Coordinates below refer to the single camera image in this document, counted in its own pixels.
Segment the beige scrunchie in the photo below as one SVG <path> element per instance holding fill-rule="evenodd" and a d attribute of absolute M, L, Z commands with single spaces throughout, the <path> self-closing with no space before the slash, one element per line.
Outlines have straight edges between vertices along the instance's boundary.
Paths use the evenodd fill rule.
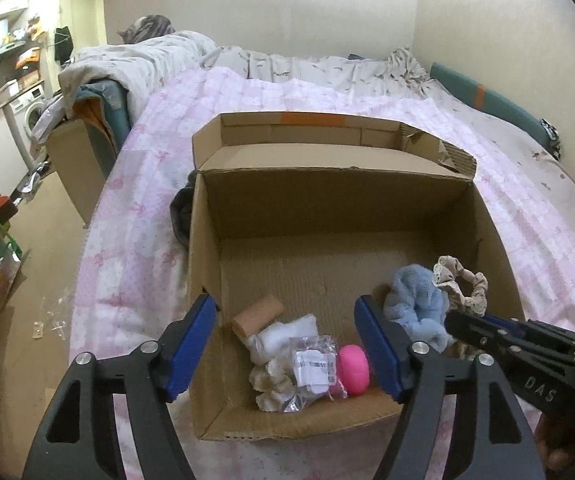
<path fill-rule="evenodd" d="M 466 298 L 461 292 L 461 287 L 456 283 L 456 277 L 460 276 L 466 282 L 472 283 L 472 296 Z M 458 309 L 468 314 L 482 316 L 487 309 L 487 278 L 482 272 L 474 272 L 464 268 L 454 256 L 441 256 L 434 266 L 432 283 L 440 290 L 444 290 L 449 298 L 449 310 Z"/>

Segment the washing machine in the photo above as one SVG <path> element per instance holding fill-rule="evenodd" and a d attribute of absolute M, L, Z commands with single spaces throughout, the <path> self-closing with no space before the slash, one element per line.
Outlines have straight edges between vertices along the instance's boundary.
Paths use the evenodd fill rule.
<path fill-rule="evenodd" d="M 8 126 L 29 171 L 36 169 L 46 158 L 45 148 L 32 141 L 32 129 L 45 103 L 43 86 L 39 84 L 4 107 Z"/>

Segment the brown cylinder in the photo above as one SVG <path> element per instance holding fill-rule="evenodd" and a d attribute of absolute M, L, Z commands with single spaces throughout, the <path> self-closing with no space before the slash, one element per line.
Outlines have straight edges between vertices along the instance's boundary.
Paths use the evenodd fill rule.
<path fill-rule="evenodd" d="M 259 333 L 284 310 L 283 303 L 276 296 L 268 294 L 234 316 L 232 330 L 241 341 L 244 341 L 252 334 Z"/>

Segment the washing machine door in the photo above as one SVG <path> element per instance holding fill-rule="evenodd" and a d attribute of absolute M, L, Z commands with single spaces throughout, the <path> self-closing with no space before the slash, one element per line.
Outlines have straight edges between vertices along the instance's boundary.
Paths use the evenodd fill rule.
<path fill-rule="evenodd" d="M 34 101 L 33 103 L 28 106 L 28 109 L 25 111 L 25 118 L 23 120 L 23 129 L 25 130 L 25 134 L 28 136 L 29 139 L 32 138 L 32 129 L 34 125 L 39 121 L 39 117 L 41 117 L 41 111 L 43 110 L 44 102 L 43 100 Z"/>

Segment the white blanket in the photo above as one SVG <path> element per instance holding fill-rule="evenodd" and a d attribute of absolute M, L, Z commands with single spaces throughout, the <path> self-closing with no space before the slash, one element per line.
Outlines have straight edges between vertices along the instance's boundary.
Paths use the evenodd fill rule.
<path fill-rule="evenodd" d="M 108 78 L 128 91 L 130 123 L 141 116 L 152 92 L 216 48 L 210 38 L 191 30 L 130 45 L 82 48 L 74 63 L 58 75 L 68 116 L 76 89 L 95 79 Z"/>

